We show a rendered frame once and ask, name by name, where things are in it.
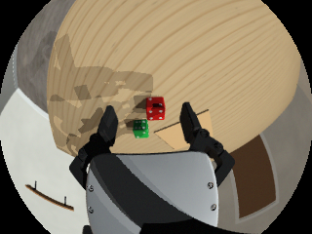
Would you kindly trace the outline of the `green die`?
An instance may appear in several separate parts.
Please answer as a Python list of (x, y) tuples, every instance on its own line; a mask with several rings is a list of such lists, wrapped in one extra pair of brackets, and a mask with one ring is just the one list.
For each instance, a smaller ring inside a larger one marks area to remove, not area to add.
[(147, 120), (134, 120), (133, 132), (136, 138), (149, 137)]

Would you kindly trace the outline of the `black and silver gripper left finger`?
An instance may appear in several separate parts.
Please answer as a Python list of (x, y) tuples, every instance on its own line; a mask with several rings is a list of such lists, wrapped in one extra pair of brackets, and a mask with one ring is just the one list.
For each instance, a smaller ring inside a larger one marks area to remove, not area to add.
[(106, 106), (100, 121), (97, 132), (92, 134), (90, 141), (79, 149), (78, 156), (69, 166), (69, 170), (85, 190), (87, 168), (91, 160), (99, 154), (111, 153), (109, 148), (115, 143), (119, 121), (112, 105)]

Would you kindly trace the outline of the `tan flat mat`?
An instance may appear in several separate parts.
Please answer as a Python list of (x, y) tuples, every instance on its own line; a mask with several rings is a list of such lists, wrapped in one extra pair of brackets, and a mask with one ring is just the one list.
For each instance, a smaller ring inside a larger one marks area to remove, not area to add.
[[(211, 122), (211, 116), (209, 109), (196, 114), (202, 129), (209, 131), (210, 136), (213, 137), (213, 128)], [(188, 146), (189, 143), (184, 141), (183, 131), (180, 122), (172, 124), (166, 128), (154, 132), (158, 137), (165, 141), (174, 150), (180, 149), (182, 147)]]

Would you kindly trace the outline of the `red die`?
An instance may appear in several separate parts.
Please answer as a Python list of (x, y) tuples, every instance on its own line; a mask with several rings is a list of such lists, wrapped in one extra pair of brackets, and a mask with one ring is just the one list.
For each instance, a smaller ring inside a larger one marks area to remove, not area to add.
[(147, 120), (164, 120), (165, 119), (165, 103), (163, 97), (147, 97), (146, 98), (146, 116)]

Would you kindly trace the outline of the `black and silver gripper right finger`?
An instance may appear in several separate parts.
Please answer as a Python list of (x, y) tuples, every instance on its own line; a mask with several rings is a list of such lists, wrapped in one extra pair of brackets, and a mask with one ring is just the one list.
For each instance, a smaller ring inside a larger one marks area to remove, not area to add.
[(210, 158), (214, 159), (216, 162), (214, 170), (216, 185), (219, 187), (235, 165), (235, 160), (223, 149), (223, 145), (219, 141), (210, 136), (208, 130), (202, 129), (198, 117), (194, 113), (189, 101), (182, 104), (179, 121), (184, 140), (190, 144), (188, 150), (205, 151)]

